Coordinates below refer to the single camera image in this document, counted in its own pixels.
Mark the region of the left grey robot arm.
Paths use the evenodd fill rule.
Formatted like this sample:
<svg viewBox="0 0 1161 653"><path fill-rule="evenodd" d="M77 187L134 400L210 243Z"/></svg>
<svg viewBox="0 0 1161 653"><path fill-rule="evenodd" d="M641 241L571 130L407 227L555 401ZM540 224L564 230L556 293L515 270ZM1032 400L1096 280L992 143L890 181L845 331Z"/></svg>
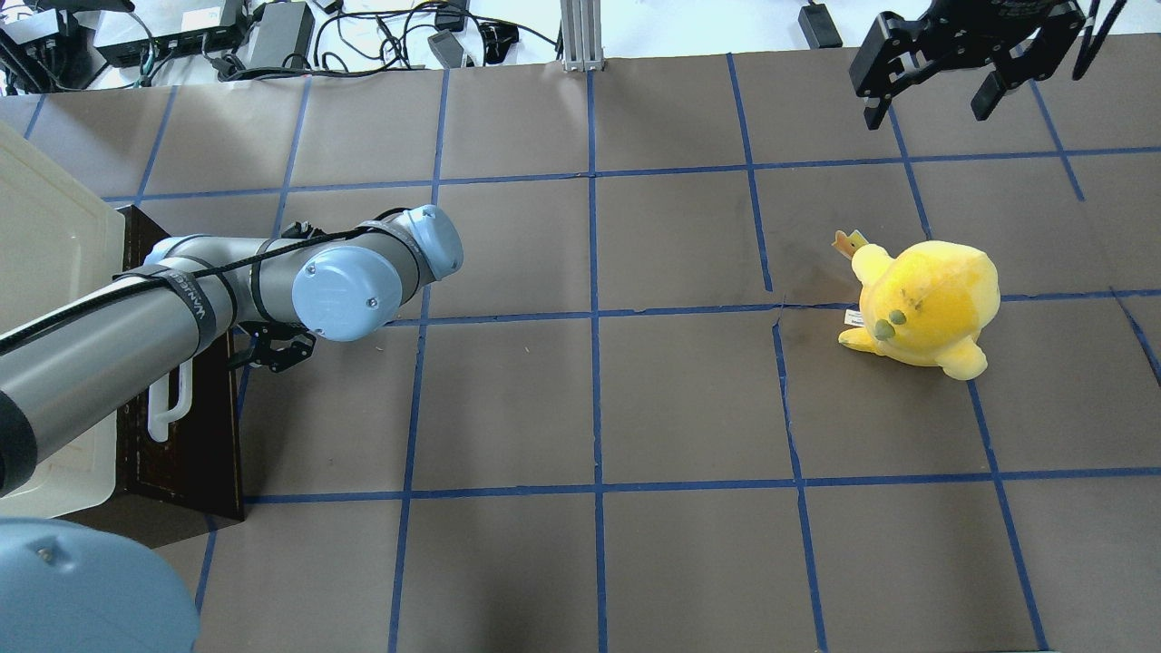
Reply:
<svg viewBox="0 0 1161 653"><path fill-rule="evenodd" d="M394 322L464 256L435 204L337 234L296 223L277 239L158 241L137 268L3 333L3 491L233 326L291 342L241 366L307 359L319 337L359 340ZM5 652L192 652L199 636L195 600L153 550L71 521L3 517Z"/></svg>

